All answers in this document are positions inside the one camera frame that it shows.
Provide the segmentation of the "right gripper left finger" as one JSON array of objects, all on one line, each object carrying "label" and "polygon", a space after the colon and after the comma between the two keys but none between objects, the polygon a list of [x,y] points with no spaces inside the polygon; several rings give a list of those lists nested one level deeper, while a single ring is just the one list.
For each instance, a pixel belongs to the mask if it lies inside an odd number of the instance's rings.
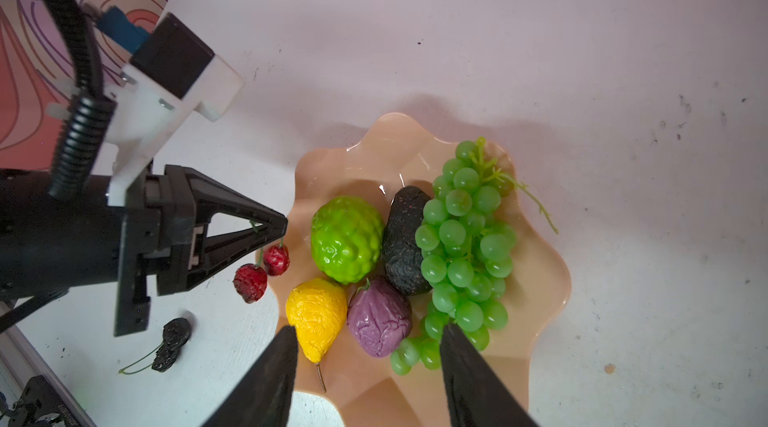
[{"label": "right gripper left finger", "polygon": [[282,327],[205,427],[286,426],[296,379],[296,329]]}]

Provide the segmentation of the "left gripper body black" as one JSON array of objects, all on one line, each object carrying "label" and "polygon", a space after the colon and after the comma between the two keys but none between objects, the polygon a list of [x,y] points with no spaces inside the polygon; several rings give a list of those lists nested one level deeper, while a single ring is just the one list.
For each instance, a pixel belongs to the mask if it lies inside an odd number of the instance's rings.
[{"label": "left gripper body black", "polygon": [[192,192],[193,173],[191,168],[168,165],[162,175],[140,174],[126,192],[118,257],[116,337],[147,329],[149,276],[157,277],[160,296],[194,287],[198,207]]}]

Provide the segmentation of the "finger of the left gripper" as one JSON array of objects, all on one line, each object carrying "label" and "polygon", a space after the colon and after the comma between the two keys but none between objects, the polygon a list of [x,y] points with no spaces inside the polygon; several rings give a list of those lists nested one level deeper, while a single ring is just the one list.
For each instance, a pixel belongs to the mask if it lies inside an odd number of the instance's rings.
[{"label": "finger of the left gripper", "polygon": [[191,282],[203,283],[238,259],[282,239],[286,224],[252,224],[249,228],[209,237],[204,231],[195,238]]},{"label": "finger of the left gripper", "polygon": [[196,220],[209,222],[215,214],[252,221],[259,226],[286,229],[288,219],[222,183],[188,167],[181,172],[187,180],[195,203]]}]

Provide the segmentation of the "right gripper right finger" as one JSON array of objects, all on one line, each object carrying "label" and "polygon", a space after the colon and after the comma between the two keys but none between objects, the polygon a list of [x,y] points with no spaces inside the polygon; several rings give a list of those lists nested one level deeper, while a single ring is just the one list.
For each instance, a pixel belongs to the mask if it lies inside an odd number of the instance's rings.
[{"label": "right gripper right finger", "polygon": [[453,427],[536,426],[457,325],[444,327],[440,355]]}]

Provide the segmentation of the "red fake cherry pair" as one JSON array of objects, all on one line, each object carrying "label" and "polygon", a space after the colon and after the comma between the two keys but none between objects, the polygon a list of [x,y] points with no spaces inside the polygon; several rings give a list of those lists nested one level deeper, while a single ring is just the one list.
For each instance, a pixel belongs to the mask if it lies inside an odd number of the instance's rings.
[{"label": "red fake cherry pair", "polygon": [[260,249],[256,263],[241,265],[235,272],[233,287],[246,304],[255,303],[265,294],[269,278],[285,274],[290,264],[289,249],[281,239]]}]

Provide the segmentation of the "yellow fake pear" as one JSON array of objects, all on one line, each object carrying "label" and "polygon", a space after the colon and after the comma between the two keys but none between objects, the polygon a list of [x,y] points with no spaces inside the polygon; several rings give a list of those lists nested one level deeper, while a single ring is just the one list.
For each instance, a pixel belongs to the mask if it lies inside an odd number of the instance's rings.
[{"label": "yellow fake pear", "polygon": [[305,358],[315,366],[323,393],[327,388],[321,362],[345,327],[347,312],[344,289],[324,278],[296,286],[285,304],[288,324],[295,328]]}]

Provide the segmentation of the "purple fake fruit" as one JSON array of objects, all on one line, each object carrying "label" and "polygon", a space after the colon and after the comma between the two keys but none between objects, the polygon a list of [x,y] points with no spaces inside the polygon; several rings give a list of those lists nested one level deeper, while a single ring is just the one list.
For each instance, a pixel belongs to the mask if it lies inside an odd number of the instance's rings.
[{"label": "purple fake fruit", "polygon": [[372,277],[352,296],[347,327],[369,356],[386,357],[411,333],[412,309],[384,277]]}]

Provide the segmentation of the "bumpy green fake fruit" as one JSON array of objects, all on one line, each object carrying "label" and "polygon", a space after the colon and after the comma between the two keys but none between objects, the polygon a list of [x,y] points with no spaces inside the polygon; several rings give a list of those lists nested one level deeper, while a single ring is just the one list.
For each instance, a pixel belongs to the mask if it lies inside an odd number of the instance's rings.
[{"label": "bumpy green fake fruit", "polygon": [[318,269],[336,282],[360,282],[378,263],[384,221],[367,201],[339,196],[320,207],[311,222],[311,256]]}]

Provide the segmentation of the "green fake grape bunch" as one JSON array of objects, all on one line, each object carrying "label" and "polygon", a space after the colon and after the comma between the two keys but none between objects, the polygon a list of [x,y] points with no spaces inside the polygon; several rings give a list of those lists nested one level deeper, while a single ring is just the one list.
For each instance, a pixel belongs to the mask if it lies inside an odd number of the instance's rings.
[{"label": "green fake grape bunch", "polygon": [[426,163],[430,200],[415,234],[432,289],[409,298],[413,331],[390,355],[392,372],[436,371],[442,330],[457,325],[493,366],[530,363],[543,328],[567,300],[562,259],[520,211],[530,201],[551,214],[511,163],[484,138],[441,143]]}]

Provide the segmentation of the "dark fake avocado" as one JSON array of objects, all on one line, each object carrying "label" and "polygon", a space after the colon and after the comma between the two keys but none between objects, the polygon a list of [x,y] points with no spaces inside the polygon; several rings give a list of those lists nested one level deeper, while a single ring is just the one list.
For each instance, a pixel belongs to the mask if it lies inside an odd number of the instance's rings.
[{"label": "dark fake avocado", "polygon": [[422,226],[423,208],[430,197],[416,186],[399,190],[391,204],[383,233],[381,261],[387,281],[402,295],[429,292],[432,286],[421,273],[422,251],[415,234]]}]

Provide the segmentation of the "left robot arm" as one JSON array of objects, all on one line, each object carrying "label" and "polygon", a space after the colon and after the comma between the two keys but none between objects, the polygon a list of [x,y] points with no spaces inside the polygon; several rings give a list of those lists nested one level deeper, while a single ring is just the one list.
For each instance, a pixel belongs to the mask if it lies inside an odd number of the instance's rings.
[{"label": "left robot arm", "polygon": [[188,292],[281,239],[287,218],[156,154],[192,114],[219,120],[241,76],[181,20],[137,39],[116,10],[42,0],[75,82],[45,171],[1,174],[1,297],[8,329],[74,287],[115,283],[114,333],[144,331],[151,300]]}]

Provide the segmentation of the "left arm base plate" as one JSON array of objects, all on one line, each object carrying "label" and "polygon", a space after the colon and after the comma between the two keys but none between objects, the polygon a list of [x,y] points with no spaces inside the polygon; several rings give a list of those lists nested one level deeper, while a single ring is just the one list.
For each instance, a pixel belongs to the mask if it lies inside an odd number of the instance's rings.
[{"label": "left arm base plate", "polygon": [[9,405],[1,394],[1,418],[7,419],[9,426],[83,426],[83,422],[42,375],[27,382],[13,405]]}]

